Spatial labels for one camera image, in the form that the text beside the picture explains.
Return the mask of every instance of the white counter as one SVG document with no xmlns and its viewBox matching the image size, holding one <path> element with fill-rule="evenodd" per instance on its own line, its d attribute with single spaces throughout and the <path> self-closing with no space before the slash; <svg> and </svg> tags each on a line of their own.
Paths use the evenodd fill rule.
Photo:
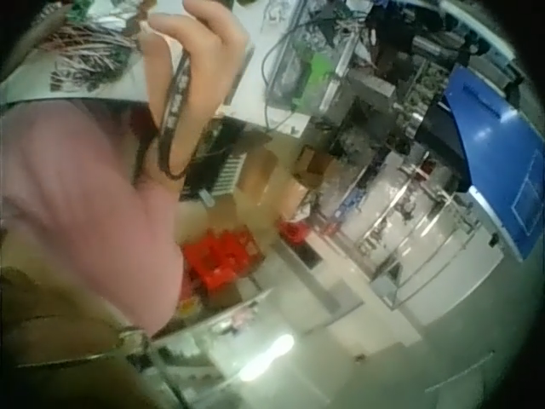
<svg viewBox="0 0 545 409">
<path fill-rule="evenodd" d="M 278 0 L 258 0 L 256 3 L 242 7 L 235 3 L 233 13 L 241 21 L 255 45 L 255 52 L 246 68 L 246 71 L 237 87 L 232 103 L 223 106 L 219 114 L 265 126 L 265 84 L 261 77 L 261 63 L 267 52 L 283 36 L 289 24 L 289 17 L 293 12 L 297 0 L 283 0 L 282 15 L 284 21 L 278 24 L 263 24 L 264 14 L 270 2 L 278 3 Z M 183 13 L 180 0 L 158 0 L 158 4 L 151 12 Z M 173 61 L 178 61 L 181 55 L 181 47 L 178 44 L 171 45 Z M 272 69 L 274 55 L 267 58 L 266 71 Z M 121 78 L 120 81 L 100 87 L 94 92 L 51 92 L 49 90 L 49 76 L 53 71 L 55 58 L 44 53 L 31 55 L 26 63 L 19 67 L 0 86 L 2 103 L 17 101 L 29 101 L 49 98 L 99 98 L 124 101 L 147 101 L 146 83 L 144 80 L 144 67 L 141 58 L 138 57 L 134 65 Z M 307 126 L 309 117 L 301 114 L 290 114 L 283 110 L 268 108 L 269 125 L 275 128 L 278 123 L 284 121 L 278 127 L 278 131 L 299 137 Z"/>
</svg>

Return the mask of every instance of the white wall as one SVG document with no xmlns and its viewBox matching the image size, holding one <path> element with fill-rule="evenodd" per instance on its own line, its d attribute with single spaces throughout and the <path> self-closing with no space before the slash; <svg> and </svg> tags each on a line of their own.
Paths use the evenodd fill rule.
<svg viewBox="0 0 545 409">
<path fill-rule="evenodd" d="M 391 311 L 373 292 L 367 276 L 340 249 L 315 232 L 309 234 L 307 242 L 324 259 L 329 270 L 343 279 L 364 302 L 361 308 L 333 326 L 332 333 L 335 335 L 338 328 L 338 339 L 348 349 L 358 344 L 362 347 L 361 353 L 372 354 L 394 343 L 411 345 L 422 339 L 403 314 Z"/>
<path fill-rule="evenodd" d="M 275 251 L 267 254 L 254 278 L 262 288 L 274 288 L 271 302 L 298 333 L 310 331 L 330 317 L 324 306 Z"/>
<path fill-rule="evenodd" d="M 428 325 L 454 308 L 482 283 L 503 259 L 503 253 L 498 246 L 488 246 L 490 238 L 484 228 L 479 228 L 468 245 L 460 249 L 451 263 L 437 275 L 438 269 L 449 262 L 465 238 L 459 237 L 452 245 L 445 246 L 433 262 L 421 271 L 422 280 L 435 278 L 404 304 L 409 314 L 421 325 Z M 404 289 L 399 296 L 404 299 L 416 288 Z"/>
</svg>

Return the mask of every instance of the metal rack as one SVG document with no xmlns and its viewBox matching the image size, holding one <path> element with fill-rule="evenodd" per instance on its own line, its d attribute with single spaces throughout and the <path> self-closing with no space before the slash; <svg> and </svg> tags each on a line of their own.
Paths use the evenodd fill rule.
<svg viewBox="0 0 545 409">
<path fill-rule="evenodd" d="M 378 267 L 371 275 L 371 287 L 374 288 L 390 309 L 399 308 L 445 271 L 454 261 L 459 251 L 466 248 L 479 226 L 479 222 L 471 213 L 471 208 L 463 203 L 459 203 L 460 201 L 456 199 L 456 193 L 447 192 L 443 186 L 434 185 L 432 181 L 430 181 L 430 176 L 420 169 L 420 165 L 403 163 L 398 167 L 398 170 L 407 175 L 407 181 L 399 188 L 393 199 L 375 220 L 371 228 L 356 240 L 356 247 L 360 250 L 362 256 L 370 260 L 370 254 L 375 251 L 381 243 L 382 231 L 387 225 L 387 218 L 392 214 L 394 208 L 400 203 L 402 198 L 410 193 L 411 186 L 412 189 L 418 189 L 419 192 L 428 196 L 434 205 L 420 216 L 410 228 L 410 231 L 404 235 L 392 250 L 388 250 L 384 262 L 379 263 Z M 418 243 L 419 239 L 424 237 L 442 217 L 449 217 L 450 219 L 448 219 L 447 222 L 451 223 L 452 227 L 446 233 L 444 239 L 441 239 L 440 244 L 437 245 L 437 247 L 434 247 L 430 253 L 425 255 L 425 260 L 411 272 L 408 277 L 402 278 L 402 274 L 400 273 L 403 267 L 401 258 L 404 254 L 399 256 L 399 253 L 401 253 L 400 250 L 412 239 Z M 420 238 L 415 237 L 417 232 L 420 232 L 421 230 L 422 234 Z M 427 278 L 422 276 L 422 272 L 426 266 L 429 265 L 429 263 L 447 245 L 452 244 L 452 241 L 455 240 L 461 232 L 465 233 L 465 238 L 463 239 L 460 248 L 443 263 L 436 273 L 431 274 L 431 276 Z M 362 251 L 361 248 L 364 246 L 367 246 L 367 248 Z M 418 279 L 423 279 L 423 282 L 417 283 Z M 411 286 L 415 285 L 415 283 L 417 283 L 416 288 L 411 289 Z M 409 293 L 402 294 L 403 289 L 409 290 Z"/>
</svg>

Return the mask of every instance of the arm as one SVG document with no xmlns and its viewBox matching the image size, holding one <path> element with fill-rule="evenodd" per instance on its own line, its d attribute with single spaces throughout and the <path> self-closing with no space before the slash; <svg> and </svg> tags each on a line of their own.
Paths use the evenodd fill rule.
<svg viewBox="0 0 545 409">
<path fill-rule="evenodd" d="M 231 89 L 248 40 L 231 12 L 219 3 L 186 0 L 184 7 L 198 20 L 184 15 L 155 14 L 148 21 L 155 31 L 179 41 L 191 58 L 192 79 L 170 153 L 170 168 L 175 174 L 189 164 L 204 127 Z M 141 36 L 141 47 L 150 110 L 159 126 L 173 75 L 169 47 L 154 33 Z M 183 179 L 172 181 L 159 169 L 157 139 L 146 154 L 143 173 L 144 183 L 157 183 L 176 197 L 183 188 Z"/>
</svg>

